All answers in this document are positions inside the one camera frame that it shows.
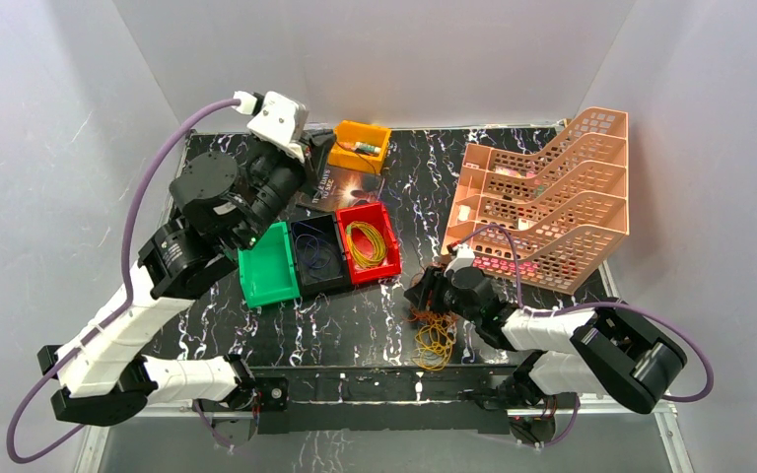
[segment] white wall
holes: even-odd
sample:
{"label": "white wall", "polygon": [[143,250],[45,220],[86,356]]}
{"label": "white wall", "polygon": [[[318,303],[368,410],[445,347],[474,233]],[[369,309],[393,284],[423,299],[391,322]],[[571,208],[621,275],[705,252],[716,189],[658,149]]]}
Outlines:
{"label": "white wall", "polygon": [[[622,295],[682,323],[716,370],[680,409],[696,471],[757,472],[757,2],[640,0],[583,106],[631,112]],[[701,373],[676,393],[696,391]]]}
{"label": "white wall", "polygon": [[407,127],[574,115],[634,0],[114,2],[176,116],[275,90],[312,122]]}
{"label": "white wall", "polygon": [[[39,377],[36,351],[69,340],[119,286],[134,179],[177,126],[110,1],[0,2],[0,472],[73,468],[79,439],[12,465],[7,423]],[[135,241],[156,227],[176,166],[177,154]],[[69,428],[52,390],[19,425],[22,454]]]}

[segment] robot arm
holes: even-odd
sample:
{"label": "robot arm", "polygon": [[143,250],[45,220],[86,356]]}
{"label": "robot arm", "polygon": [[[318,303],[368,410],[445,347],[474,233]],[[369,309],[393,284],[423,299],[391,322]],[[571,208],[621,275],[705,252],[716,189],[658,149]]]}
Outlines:
{"label": "robot arm", "polygon": [[468,399],[512,407],[562,392],[595,393],[648,414],[686,365],[683,350],[632,311],[589,308],[533,316],[498,297],[473,261],[474,252],[460,245],[448,266],[428,268],[405,291],[419,309],[455,312],[471,321],[495,348],[531,352],[497,389],[464,391]]}
{"label": "robot arm", "polygon": [[[169,361],[139,355],[165,323],[236,269],[227,252],[252,248],[297,192],[315,191],[335,142],[332,133],[303,130],[308,112],[296,101],[273,92],[237,92],[235,98],[241,99],[237,111],[253,115],[249,150],[242,161],[218,152],[198,156],[170,184],[170,221],[143,245],[130,269],[132,305],[101,325],[125,301],[121,287],[70,342],[39,351],[47,372],[79,348],[56,377],[60,389],[51,403],[58,420],[110,426],[148,404],[186,399],[234,409],[255,398],[263,408],[285,405],[286,380],[255,378],[238,356]],[[93,330],[98,335],[82,343]]]}

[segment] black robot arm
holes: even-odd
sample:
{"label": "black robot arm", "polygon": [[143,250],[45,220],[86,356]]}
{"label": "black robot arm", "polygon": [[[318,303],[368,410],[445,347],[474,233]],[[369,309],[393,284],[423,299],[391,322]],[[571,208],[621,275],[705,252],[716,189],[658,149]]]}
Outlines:
{"label": "black robot arm", "polygon": [[335,135],[305,132],[302,162],[250,140],[238,157],[217,151],[195,157],[170,184],[170,220],[138,252],[155,284],[153,298],[198,299],[234,271],[229,253],[252,248],[295,194],[316,192]]}

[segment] wire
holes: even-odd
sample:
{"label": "wire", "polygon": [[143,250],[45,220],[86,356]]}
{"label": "wire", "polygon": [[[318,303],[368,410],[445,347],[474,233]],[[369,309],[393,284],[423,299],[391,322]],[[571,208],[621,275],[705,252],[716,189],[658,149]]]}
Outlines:
{"label": "wire", "polygon": [[576,424],[576,415],[579,414],[579,408],[581,406],[582,406],[582,401],[579,400],[579,396],[576,396],[576,404],[573,406],[573,415],[570,416],[570,422],[567,423],[567,427],[564,428],[564,431],[561,432],[561,434],[559,436],[555,437],[554,439],[552,439],[550,441],[542,442],[540,446],[541,447],[544,447],[544,446],[553,446],[556,443],[558,443],[561,440],[563,440],[564,437],[566,437],[567,434],[569,434],[570,431],[573,429],[573,425]]}
{"label": "wire", "polygon": [[[120,272],[122,273],[123,288],[126,292],[126,299],[125,301],[123,301],[123,304],[120,307],[116,308],[111,314],[108,315],[108,317],[100,322],[99,327],[95,327],[91,331],[89,331],[89,333],[87,333],[86,336],[80,340],[79,346],[85,346],[87,343],[92,341],[102,329],[107,328],[132,305],[132,276],[129,273],[131,267],[129,263],[129,254],[132,251],[132,235],[135,230],[135,220],[137,219],[141,202],[143,202],[144,194],[146,194],[146,189],[147,187],[149,187],[149,183],[152,180],[152,177],[155,175],[155,172],[158,170],[158,167],[161,166],[161,163],[163,163],[164,159],[166,159],[170,154],[170,151],[175,146],[175,144],[177,144],[178,141],[180,141],[181,138],[183,138],[184,135],[188,131],[190,131],[192,127],[195,126],[195,124],[198,123],[202,118],[213,113],[216,110],[227,108],[229,106],[239,106],[240,104],[241,100],[239,99],[217,101],[193,113],[192,116],[181,123],[181,126],[178,127],[178,129],[175,130],[170,138],[167,139],[164,145],[162,145],[162,147],[158,150],[155,158],[153,158],[150,162],[149,166],[144,172],[143,177],[141,178],[140,183],[138,183],[137,189],[135,189],[135,194],[132,197],[132,203],[129,205],[129,212],[126,214],[126,222],[123,225],[123,243],[120,251]],[[48,381],[50,381],[60,370],[62,370],[62,367],[67,365],[77,356],[80,351],[79,346],[71,349],[71,351],[66,353],[65,356],[63,356],[58,362],[56,362],[56,364],[50,370],[48,370],[41,377],[41,379],[37,381],[36,384],[34,384],[33,387],[31,387],[31,390],[28,392],[28,394],[25,395],[25,397],[19,402],[19,406],[16,408],[16,412],[13,413],[13,417],[10,419],[10,423],[7,426],[7,454],[14,462],[21,464],[36,461],[49,454],[54,448],[61,445],[66,440],[72,438],[76,433],[80,432],[83,427],[85,427],[75,427],[51,445],[43,448],[42,450],[34,453],[31,456],[21,456],[18,451],[16,451],[16,428],[19,426],[19,421],[22,419],[22,414],[25,413],[28,405],[42,389],[42,387]]]}
{"label": "wire", "polygon": [[373,174],[380,174],[380,172],[378,172],[376,170],[376,165],[374,165],[372,161],[369,161],[367,158],[365,158],[365,156],[368,156],[368,155],[362,153],[357,148],[354,148],[352,150],[348,150],[348,149],[344,148],[343,146],[341,146],[341,143],[337,139],[335,140],[335,144],[338,145],[338,148],[340,148],[340,149],[342,149],[344,151],[349,151],[350,153],[353,153],[355,156],[361,158],[361,161],[367,163],[367,165],[370,166],[370,168],[373,169]]}
{"label": "wire", "polygon": [[[313,226],[311,226],[311,225],[309,225],[309,224],[307,224],[305,222],[297,221],[297,222],[295,222],[292,225],[302,225],[302,226],[310,229],[311,231],[317,233],[318,235],[321,235],[321,236],[324,235],[324,233],[321,230],[316,229],[315,227],[313,227]],[[295,250],[300,250],[301,249],[301,245],[300,245],[301,238],[309,238],[310,239],[310,241],[307,244],[303,245],[303,247],[302,247],[303,252],[298,253],[298,259],[304,265],[306,265],[307,269],[309,269],[308,274],[310,276],[312,276],[315,279],[321,279],[320,276],[316,276],[316,275],[312,274],[311,271],[312,270],[317,271],[317,270],[325,268],[326,266],[329,265],[330,262],[332,262],[332,260],[335,260],[335,263],[338,266],[338,276],[340,276],[342,274],[342,272],[343,272],[343,261],[341,260],[340,256],[336,257],[336,252],[335,252],[335,249],[336,249],[335,246],[336,245],[333,245],[332,243],[330,243],[329,241],[327,241],[325,238],[320,237],[320,236],[314,236],[314,235],[310,235],[310,234],[300,234],[300,235],[298,235],[295,238]],[[320,248],[321,248],[321,245],[325,245],[326,249],[328,250],[328,255],[327,255],[326,261],[323,261],[323,262],[320,261]],[[311,257],[306,257],[307,253],[309,251],[312,251],[312,250],[314,250],[314,254]]]}
{"label": "wire", "polygon": [[437,314],[429,310],[417,310],[411,307],[412,318],[409,322],[419,322],[422,326],[416,333],[416,350],[411,357],[413,363],[429,372],[438,372],[450,362],[456,338],[453,331],[456,328],[456,316],[453,314]]}
{"label": "wire", "polygon": [[512,234],[510,234],[509,232],[507,232],[507,229],[501,227],[498,224],[489,224],[489,225],[487,225],[485,227],[481,227],[481,228],[475,230],[474,232],[468,234],[468,236],[466,236],[465,238],[461,239],[460,241],[458,241],[456,243],[453,243],[452,245],[453,246],[457,246],[458,244],[463,244],[463,243],[469,241],[470,239],[476,237],[477,234],[480,234],[480,233],[486,232],[487,230],[492,230],[492,229],[496,229],[496,230],[500,231],[502,234],[504,234],[504,237],[507,238],[507,241],[510,244],[510,249],[512,250],[512,256],[513,256],[513,259],[515,261],[516,303],[517,303],[518,308],[523,308],[523,295],[520,293],[520,269],[519,269],[520,255],[517,254],[517,249],[516,249],[516,246],[515,246],[515,240],[513,239]]}
{"label": "wire", "polygon": [[227,448],[228,453],[233,453],[234,443],[216,431],[216,426],[214,426],[213,423],[207,419],[207,417],[204,415],[204,411],[201,410],[201,399],[193,400],[193,410],[198,413],[198,417],[201,418],[201,422],[203,422],[207,430],[210,431],[210,435],[213,436],[213,439],[216,441],[216,443],[223,446],[224,448]]}
{"label": "wire", "polygon": [[[373,246],[373,254],[367,256],[353,243],[352,233],[354,230],[361,231],[367,237],[367,240]],[[353,222],[347,226],[347,244],[349,244],[353,259],[362,269],[380,266],[387,256],[387,245],[384,243],[384,237],[376,230],[376,227],[366,222]]]}

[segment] book cover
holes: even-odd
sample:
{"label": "book cover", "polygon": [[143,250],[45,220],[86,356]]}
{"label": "book cover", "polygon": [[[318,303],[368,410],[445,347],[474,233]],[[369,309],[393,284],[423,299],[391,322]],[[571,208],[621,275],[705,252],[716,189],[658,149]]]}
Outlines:
{"label": "book cover", "polygon": [[384,178],[359,170],[326,166],[314,196],[301,194],[297,204],[321,212],[334,212],[379,200]]}

